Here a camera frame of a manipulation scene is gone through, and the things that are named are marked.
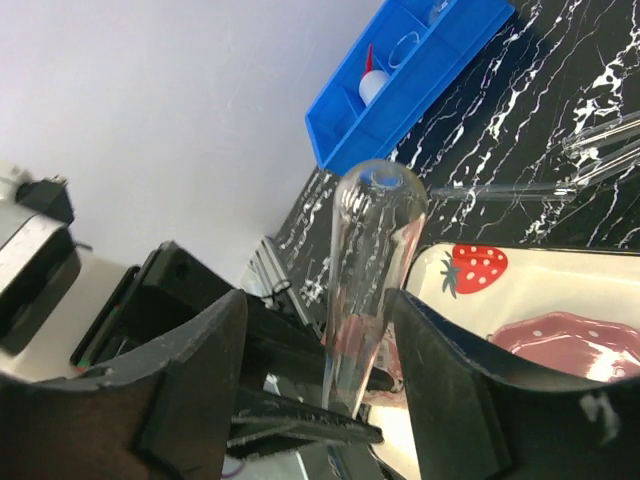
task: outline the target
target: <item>blue organizer box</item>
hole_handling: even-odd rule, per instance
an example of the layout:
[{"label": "blue organizer box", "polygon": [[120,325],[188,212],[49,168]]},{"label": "blue organizer box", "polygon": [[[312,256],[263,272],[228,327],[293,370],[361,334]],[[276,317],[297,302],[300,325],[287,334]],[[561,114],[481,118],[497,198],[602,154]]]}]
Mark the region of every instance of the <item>blue organizer box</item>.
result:
[{"label": "blue organizer box", "polygon": [[[449,0],[428,27],[441,1],[387,0],[360,35],[306,115],[320,168],[344,175],[360,162],[386,157],[514,12],[505,0]],[[389,54],[414,31],[418,45],[392,70]],[[374,69],[391,79],[365,107],[358,86],[369,44]]]}]

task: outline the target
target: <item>white background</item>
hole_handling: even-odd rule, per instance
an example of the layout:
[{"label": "white background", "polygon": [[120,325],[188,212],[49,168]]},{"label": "white background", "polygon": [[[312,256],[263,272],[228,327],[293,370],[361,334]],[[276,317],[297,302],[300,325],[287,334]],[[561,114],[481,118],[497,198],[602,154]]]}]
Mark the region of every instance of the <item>white background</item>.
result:
[{"label": "white background", "polygon": [[305,111],[381,3],[0,2],[0,156],[67,177],[98,253],[175,239],[237,282],[313,169]]}]

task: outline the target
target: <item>pink dish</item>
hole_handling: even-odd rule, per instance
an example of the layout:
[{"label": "pink dish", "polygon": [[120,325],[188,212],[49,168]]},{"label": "pink dish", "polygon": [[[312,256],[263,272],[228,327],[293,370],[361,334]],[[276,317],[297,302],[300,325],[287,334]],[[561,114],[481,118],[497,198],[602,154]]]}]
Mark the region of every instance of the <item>pink dish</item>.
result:
[{"label": "pink dish", "polygon": [[620,323],[553,312],[505,325],[491,341],[545,367],[601,382],[640,373],[640,332]]}]

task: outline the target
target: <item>marble surface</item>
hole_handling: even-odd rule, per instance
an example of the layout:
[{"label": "marble surface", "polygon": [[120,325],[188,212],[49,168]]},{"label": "marble surface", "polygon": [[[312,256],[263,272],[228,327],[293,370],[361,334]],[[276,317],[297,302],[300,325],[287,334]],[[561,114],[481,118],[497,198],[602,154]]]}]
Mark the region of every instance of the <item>marble surface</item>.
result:
[{"label": "marble surface", "polygon": [[[640,0],[511,3],[517,14],[390,155],[425,187],[561,181],[592,161],[564,157],[563,137],[640,110]],[[432,202],[421,246],[444,240],[640,249],[638,171],[569,204]],[[314,171],[274,238],[317,321],[326,316],[337,181]]]}]

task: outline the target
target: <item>strawberry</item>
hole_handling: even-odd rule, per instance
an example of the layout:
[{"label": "strawberry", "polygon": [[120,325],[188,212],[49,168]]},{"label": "strawberry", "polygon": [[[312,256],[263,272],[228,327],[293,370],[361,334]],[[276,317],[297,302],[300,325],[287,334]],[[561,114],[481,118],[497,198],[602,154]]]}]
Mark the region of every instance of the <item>strawberry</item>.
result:
[{"label": "strawberry", "polygon": [[484,290],[505,272],[507,256],[498,248],[476,245],[454,245],[453,256],[447,252],[447,260],[442,260],[446,270],[442,291],[447,288],[456,294],[466,295]]}]

